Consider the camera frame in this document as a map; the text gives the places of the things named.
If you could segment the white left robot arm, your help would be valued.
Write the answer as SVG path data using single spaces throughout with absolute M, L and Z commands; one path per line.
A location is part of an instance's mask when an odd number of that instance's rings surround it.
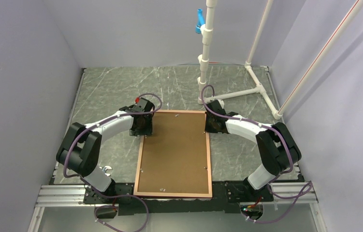
M 83 181 L 96 189 L 96 197 L 103 203 L 116 195 L 116 183 L 98 166 L 102 143 L 115 135 L 129 131 L 131 136 L 150 136 L 153 132 L 155 105 L 139 96 L 130 106 L 119 108 L 113 115 L 94 123 L 73 123 L 56 154 L 64 172 L 74 171 Z

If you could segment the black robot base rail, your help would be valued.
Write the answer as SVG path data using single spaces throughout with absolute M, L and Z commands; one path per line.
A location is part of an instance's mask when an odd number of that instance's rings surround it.
M 238 205 L 261 205 L 262 203 L 290 203 L 290 200 L 275 198 L 268 189 L 260 191 L 258 197 L 250 196 L 244 191 L 241 181 L 214 181 L 212 183 L 212 198 L 153 198 L 142 197 L 137 200 L 128 196 L 133 191 L 133 183 L 118 183 L 116 192 L 123 197 L 118 200 L 103 200 L 93 190 L 84 185 L 51 185 L 42 188 L 38 203 L 44 203 L 45 195 L 51 197 L 51 205 L 101 207 L 114 205 L 118 215 L 132 216 L 142 213 L 188 213 L 188 212 L 224 212 L 238 213 Z

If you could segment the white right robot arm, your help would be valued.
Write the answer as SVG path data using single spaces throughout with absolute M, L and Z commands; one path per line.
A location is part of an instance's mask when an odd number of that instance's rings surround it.
M 302 158 L 300 149 L 284 123 L 263 124 L 236 112 L 227 113 L 219 100 L 211 101 L 204 107 L 206 132 L 238 135 L 258 147 L 261 164 L 246 177 L 242 189 L 247 200 L 257 199 L 265 185 L 284 171 L 289 171 Z

